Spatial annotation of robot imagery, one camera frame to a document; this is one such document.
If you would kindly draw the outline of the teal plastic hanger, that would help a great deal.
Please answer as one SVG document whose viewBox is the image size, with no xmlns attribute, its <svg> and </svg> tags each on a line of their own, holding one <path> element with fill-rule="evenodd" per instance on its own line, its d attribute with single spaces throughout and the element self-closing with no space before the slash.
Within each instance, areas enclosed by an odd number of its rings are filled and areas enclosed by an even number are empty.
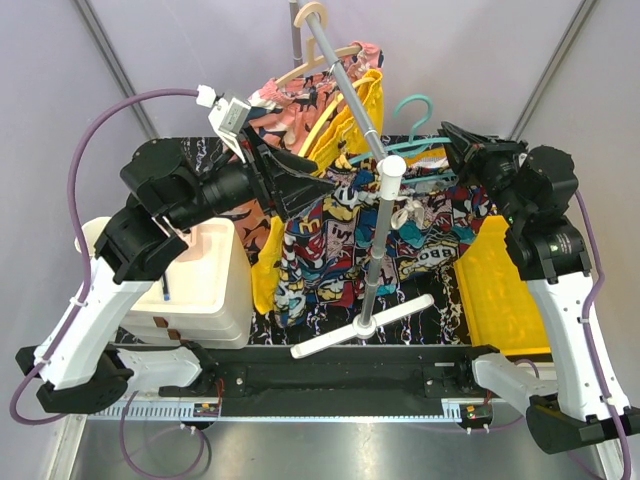
<svg viewBox="0 0 640 480">
<path fill-rule="evenodd" d="M 372 160 L 376 166 L 383 166 L 384 161 L 397 155 L 408 167 L 409 178 L 404 182 L 408 184 L 425 181 L 427 178 L 440 180 L 452 177 L 453 173 L 444 153 L 444 147 L 450 144 L 450 139 L 444 135 L 420 136 L 418 130 L 432 117 L 434 104 L 430 97 L 424 94 L 413 94 L 401 100 L 393 110 L 393 116 L 398 116 L 403 108 L 411 103 L 423 103 L 426 111 L 410 128 L 404 141 L 384 145 L 378 131 L 373 125 L 370 115 L 363 105 L 356 108 L 355 120 L 358 127 L 364 126 L 363 134 L 369 150 L 349 158 L 348 163 L 352 167 L 363 166 L 366 160 Z"/>
</svg>

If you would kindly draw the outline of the comic print shorts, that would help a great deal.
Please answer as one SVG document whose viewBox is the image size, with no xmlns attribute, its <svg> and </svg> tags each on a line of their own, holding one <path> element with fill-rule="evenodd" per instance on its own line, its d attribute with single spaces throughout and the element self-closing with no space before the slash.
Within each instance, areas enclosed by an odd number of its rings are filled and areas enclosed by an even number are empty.
<svg viewBox="0 0 640 480">
<path fill-rule="evenodd" d="M 362 201 L 379 188 L 375 162 L 352 167 L 340 156 L 323 176 L 335 190 L 284 228 L 274 306 L 284 326 L 300 322 L 314 305 L 351 307 L 364 296 L 378 206 Z M 414 266 L 435 266 L 456 250 L 446 233 L 434 247 L 427 245 L 438 224 L 424 224 L 425 205 L 402 195 L 406 184 L 395 201 L 378 291 L 409 278 Z"/>
</svg>

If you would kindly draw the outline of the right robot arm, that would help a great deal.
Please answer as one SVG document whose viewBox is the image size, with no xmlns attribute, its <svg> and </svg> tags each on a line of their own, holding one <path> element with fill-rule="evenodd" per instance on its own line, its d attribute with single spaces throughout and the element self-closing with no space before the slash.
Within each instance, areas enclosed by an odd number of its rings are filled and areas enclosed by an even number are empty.
<svg viewBox="0 0 640 480">
<path fill-rule="evenodd" d="M 566 212 L 579 181 L 571 155 L 552 146 L 472 133 L 442 122 L 446 155 L 463 184 L 483 187 L 506 220 L 506 252 L 543 319 L 556 371 L 541 380 L 492 352 L 454 371 L 466 396 L 489 390 L 524 416 L 538 447 L 556 454 L 639 432 L 612 368 L 594 306 L 592 249 Z"/>
</svg>

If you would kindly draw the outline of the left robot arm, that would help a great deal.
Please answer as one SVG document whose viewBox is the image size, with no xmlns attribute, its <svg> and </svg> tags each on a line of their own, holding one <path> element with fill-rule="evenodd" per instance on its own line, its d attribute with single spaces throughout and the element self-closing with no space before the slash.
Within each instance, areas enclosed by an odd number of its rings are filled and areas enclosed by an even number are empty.
<svg viewBox="0 0 640 480">
<path fill-rule="evenodd" d="M 140 146 L 120 172 L 125 206 L 85 246 L 85 277 L 66 316 L 39 346 L 16 360 L 26 380 L 40 379 L 37 399 L 46 420 L 94 414 L 131 391 L 215 386 L 206 350 L 187 341 L 172 349 L 135 351 L 110 343 L 122 320 L 170 264 L 186 237 L 205 221 L 250 200 L 282 220 L 331 193 L 306 158 L 266 143 L 252 129 L 237 147 L 216 137 L 161 138 Z"/>
</svg>

